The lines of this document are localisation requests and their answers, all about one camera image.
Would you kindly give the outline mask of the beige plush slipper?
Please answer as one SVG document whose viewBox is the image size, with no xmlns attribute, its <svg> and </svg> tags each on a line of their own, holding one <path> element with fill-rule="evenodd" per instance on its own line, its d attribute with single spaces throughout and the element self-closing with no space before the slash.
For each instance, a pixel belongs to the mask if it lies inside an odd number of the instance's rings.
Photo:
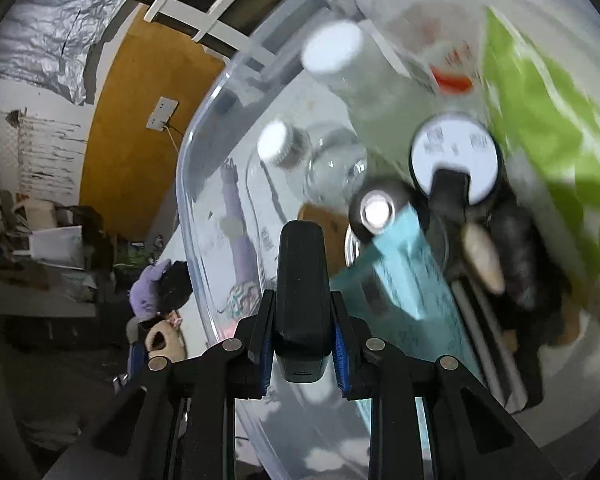
<svg viewBox="0 0 600 480">
<path fill-rule="evenodd" d="M 176 363 L 184 361 L 187 356 L 180 331 L 168 321 L 160 321 L 151 327 L 145 337 L 145 348 L 149 359 L 163 356 Z"/>
</svg>

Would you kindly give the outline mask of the teal paper box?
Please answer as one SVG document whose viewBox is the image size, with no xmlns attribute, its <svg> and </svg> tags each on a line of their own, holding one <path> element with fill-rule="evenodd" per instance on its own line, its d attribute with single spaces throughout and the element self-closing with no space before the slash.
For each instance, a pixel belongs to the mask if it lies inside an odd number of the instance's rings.
<svg viewBox="0 0 600 480">
<path fill-rule="evenodd" d="M 408 206 L 350 268 L 330 279 L 348 313 L 406 356 L 434 362 L 455 356 L 479 380 L 479 360 L 452 292 L 434 260 L 416 211 Z"/>
</svg>

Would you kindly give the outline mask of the purple plush toy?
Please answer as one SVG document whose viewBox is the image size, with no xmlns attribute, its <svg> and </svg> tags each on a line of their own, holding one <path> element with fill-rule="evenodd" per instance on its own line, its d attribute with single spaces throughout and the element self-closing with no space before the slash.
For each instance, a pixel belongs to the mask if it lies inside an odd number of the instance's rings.
<svg viewBox="0 0 600 480">
<path fill-rule="evenodd" d="M 158 283 L 163 273 L 170 268 L 170 259 L 150 264 L 132 285 L 129 293 L 130 305 L 134 316 L 140 321 L 148 321 L 158 313 Z"/>
</svg>

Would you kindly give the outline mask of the patterned fabric ball toy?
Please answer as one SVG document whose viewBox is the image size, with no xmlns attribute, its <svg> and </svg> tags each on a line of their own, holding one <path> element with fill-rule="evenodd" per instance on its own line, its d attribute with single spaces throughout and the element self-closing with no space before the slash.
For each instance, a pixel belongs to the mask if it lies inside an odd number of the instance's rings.
<svg viewBox="0 0 600 480">
<path fill-rule="evenodd" d="M 247 233 L 238 191 L 238 171 L 233 159 L 228 158 L 222 163 L 221 180 L 225 216 L 220 226 L 230 242 L 235 273 L 235 284 L 228 293 L 225 311 L 234 320 L 239 320 L 256 310 L 260 302 L 258 258 Z"/>
</svg>

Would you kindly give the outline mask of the clear bottle white cap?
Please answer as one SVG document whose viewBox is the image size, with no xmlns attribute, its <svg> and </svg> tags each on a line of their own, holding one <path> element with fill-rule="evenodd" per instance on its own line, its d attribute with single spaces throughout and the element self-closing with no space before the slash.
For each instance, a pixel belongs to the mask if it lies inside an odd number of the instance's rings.
<svg viewBox="0 0 600 480">
<path fill-rule="evenodd" d="M 300 128 L 274 119 L 257 142 L 260 161 L 281 174 L 298 200 L 346 211 L 367 170 L 365 146 L 356 134 L 334 122 Z"/>
</svg>

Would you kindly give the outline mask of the white wall socket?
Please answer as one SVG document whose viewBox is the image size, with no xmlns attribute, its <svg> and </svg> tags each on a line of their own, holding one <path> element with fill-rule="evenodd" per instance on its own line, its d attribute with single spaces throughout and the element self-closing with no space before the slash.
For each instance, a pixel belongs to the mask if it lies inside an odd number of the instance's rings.
<svg viewBox="0 0 600 480">
<path fill-rule="evenodd" d="M 147 119 L 146 128 L 155 131 L 163 130 L 177 108 L 177 100 L 160 96 L 154 110 Z"/>
</svg>

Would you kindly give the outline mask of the black jar white lid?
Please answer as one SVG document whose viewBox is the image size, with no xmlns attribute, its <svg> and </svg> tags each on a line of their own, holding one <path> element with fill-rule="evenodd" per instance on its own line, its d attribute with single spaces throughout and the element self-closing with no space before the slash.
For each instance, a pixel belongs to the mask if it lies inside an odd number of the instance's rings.
<svg viewBox="0 0 600 480">
<path fill-rule="evenodd" d="M 438 170 L 466 174 L 469 206 L 477 206 L 495 192 L 503 169 L 500 147 L 488 129 L 460 113 L 426 120 L 414 135 L 408 163 L 414 187 L 428 197 Z"/>
</svg>

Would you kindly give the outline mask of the clear plastic storage bin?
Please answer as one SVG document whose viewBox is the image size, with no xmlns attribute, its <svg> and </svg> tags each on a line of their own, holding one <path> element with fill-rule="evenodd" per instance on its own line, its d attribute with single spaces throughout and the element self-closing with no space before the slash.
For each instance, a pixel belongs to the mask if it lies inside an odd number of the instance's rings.
<svg viewBox="0 0 600 480">
<path fill-rule="evenodd" d="M 284 0 L 256 29 L 274 51 L 260 70 L 240 52 L 190 123 L 176 195 L 193 292 L 211 348 L 234 336 L 235 284 L 221 166 L 238 171 L 261 297 L 275 294 L 280 232 L 288 222 L 323 230 L 330 279 L 350 268 L 408 206 L 415 209 L 479 360 L 479 380 L 555 467 L 556 479 L 600 479 L 600 323 L 574 302 L 531 210 L 509 182 L 505 154 L 495 192 L 468 205 L 469 178 L 434 174 L 431 196 L 414 187 L 411 144 L 419 127 L 466 114 L 491 133 L 481 75 L 486 10 L 494 8 L 570 73 L 600 107 L 600 0 Z M 260 161 L 262 128 L 334 122 L 366 148 L 367 170 L 346 211 L 302 202 Z M 258 313 L 256 310 L 248 316 Z M 318 382 L 287 382 L 273 348 L 259 400 L 238 399 L 260 463 L 273 479 L 371 479 L 372 402 L 349 401 L 332 353 Z"/>
</svg>

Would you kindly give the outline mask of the green plastic bag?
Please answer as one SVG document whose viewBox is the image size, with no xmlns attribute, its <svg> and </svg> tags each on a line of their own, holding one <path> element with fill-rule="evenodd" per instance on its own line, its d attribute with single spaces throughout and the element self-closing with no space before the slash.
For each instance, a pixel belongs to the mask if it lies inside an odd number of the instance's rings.
<svg viewBox="0 0 600 480">
<path fill-rule="evenodd" d="M 509 182 L 600 323 L 600 107 L 512 21 L 486 10 L 481 75 Z"/>
</svg>

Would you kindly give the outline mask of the black cloth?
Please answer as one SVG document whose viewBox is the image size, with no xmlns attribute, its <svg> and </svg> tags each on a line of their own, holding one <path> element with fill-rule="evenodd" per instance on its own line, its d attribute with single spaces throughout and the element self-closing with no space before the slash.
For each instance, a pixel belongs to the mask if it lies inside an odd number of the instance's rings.
<svg viewBox="0 0 600 480">
<path fill-rule="evenodd" d="M 173 261 L 158 281 L 158 311 L 167 315 L 183 307 L 193 292 L 185 261 Z"/>
</svg>

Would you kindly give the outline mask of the black rectangular device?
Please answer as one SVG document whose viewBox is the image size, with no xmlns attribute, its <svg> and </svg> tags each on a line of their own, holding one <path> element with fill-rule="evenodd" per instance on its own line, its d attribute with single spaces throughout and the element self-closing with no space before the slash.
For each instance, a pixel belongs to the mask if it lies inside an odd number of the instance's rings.
<svg viewBox="0 0 600 480">
<path fill-rule="evenodd" d="M 323 230 L 311 221 L 288 222 L 280 232 L 273 338 L 286 381 L 318 382 L 333 339 Z"/>
</svg>

